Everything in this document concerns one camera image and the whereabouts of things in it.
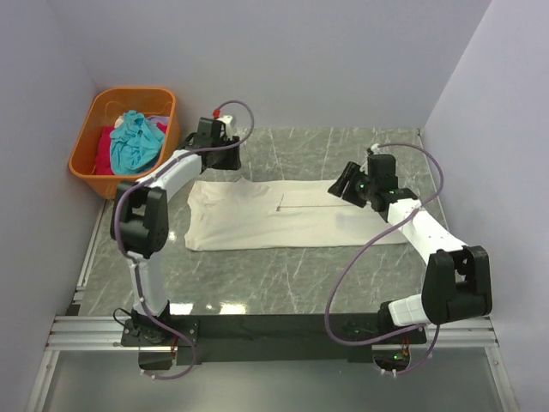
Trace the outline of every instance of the marble surface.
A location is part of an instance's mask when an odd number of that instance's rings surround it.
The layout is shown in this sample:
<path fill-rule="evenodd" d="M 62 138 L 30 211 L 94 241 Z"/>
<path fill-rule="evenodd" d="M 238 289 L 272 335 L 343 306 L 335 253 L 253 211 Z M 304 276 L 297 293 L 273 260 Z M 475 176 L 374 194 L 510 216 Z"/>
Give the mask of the marble surface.
<path fill-rule="evenodd" d="M 295 128 L 256 129 L 241 150 L 237 172 L 207 170 L 200 179 L 253 181 L 336 179 L 348 161 L 364 162 L 373 143 L 421 144 L 416 129 Z M 425 157 L 410 148 L 391 148 L 401 186 L 421 197 L 434 192 Z M 163 276 L 174 313 L 323 312 L 335 278 L 358 247 L 188 251 L 190 221 L 186 185 L 169 203 L 170 234 L 163 251 Z M 437 201 L 427 206 L 444 223 Z M 130 273 L 109 236 L 112 203 L 100 223 L 80 315 L 111 315 L 133 299 Z M 341 284 L 333 312 L 376 312 L 386 300 L 418 293 L 425 265 L 409 245 L 375 245 Z"/>

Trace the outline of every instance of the white wall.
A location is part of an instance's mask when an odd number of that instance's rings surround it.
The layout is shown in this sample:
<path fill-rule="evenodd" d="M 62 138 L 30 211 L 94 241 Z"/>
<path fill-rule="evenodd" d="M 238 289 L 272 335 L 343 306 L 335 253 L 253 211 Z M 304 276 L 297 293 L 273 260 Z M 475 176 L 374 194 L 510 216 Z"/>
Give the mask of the white wall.
<path fill-rule="evenodd" d="M 524 411 L 549 408 L 549 2 L 494 0 L 425 127 L 449 224 L 492 260 L 493 321 Z"/>
<path fill-rule="evenodd" d="M 0 410 L 27 403 L 98 210 L 67 161 L 96 87 L 47 3 L 0 13 Z"/>
<path fill-rule="evenodd" d="M 240 98 L 260 125 L 420 127 L 490 0 L 50 0 L 92 77 L 164 84 L 196 127 Z"/>

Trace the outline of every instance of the teal cloth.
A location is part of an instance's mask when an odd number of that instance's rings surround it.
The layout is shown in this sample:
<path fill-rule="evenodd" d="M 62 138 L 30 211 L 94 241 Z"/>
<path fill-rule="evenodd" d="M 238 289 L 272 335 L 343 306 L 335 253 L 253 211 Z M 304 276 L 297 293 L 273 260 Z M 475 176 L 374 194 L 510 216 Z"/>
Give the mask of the teal cloth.
<path fill-rule="evenodd" d="M 111 132 L 111 169 L 114 174 L 138 174 L 153 167 L 164 144 L 164 133 L 130 110 L 124 122 Z"/>

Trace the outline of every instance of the orange laundry basket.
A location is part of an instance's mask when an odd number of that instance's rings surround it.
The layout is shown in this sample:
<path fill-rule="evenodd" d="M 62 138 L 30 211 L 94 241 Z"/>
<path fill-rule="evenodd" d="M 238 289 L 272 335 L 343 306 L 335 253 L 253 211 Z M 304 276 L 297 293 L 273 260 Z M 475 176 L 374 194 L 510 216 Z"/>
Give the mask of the orange laundry basket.
<path fill-rule="evenodd" d="M 156 165 L 145 173 L 130 176 L 102 176 L 95 174 L 95 156 L 101 132 L 105 126 L 113 126 L 118 116 L 135 110 L 147 116 L 169 116 L 170 121 L 164 145 Z M 178 146 L 181 129 L 176 113 L 176 99 L 165 88 L 112 88 L 99 94 L 87 113 L 75 148 L 69 160 L 69 169 L 88 183 L 105 199 L 113 199 L 118 183 L 122 180 L 137 180 L 152 172 L 170 158 Z"/>

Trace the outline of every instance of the pink cloth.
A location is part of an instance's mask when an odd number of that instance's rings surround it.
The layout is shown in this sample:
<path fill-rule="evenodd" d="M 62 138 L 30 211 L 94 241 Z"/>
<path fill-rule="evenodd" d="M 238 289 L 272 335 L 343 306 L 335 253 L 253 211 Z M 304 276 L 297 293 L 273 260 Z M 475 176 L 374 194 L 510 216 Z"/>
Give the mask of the pink cloth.
<path fill-rule="evenodd" d="M 166 134 L 168 126 L 162 123 L 158 123 L 156 126 Z M 95 174 L 114 175 L 111 170 L 111 132 L 113 130 L 114 127 L 106 126 L 101 131 L 100 142 L 97 145 L 97 155 L 95 156 Z"/>

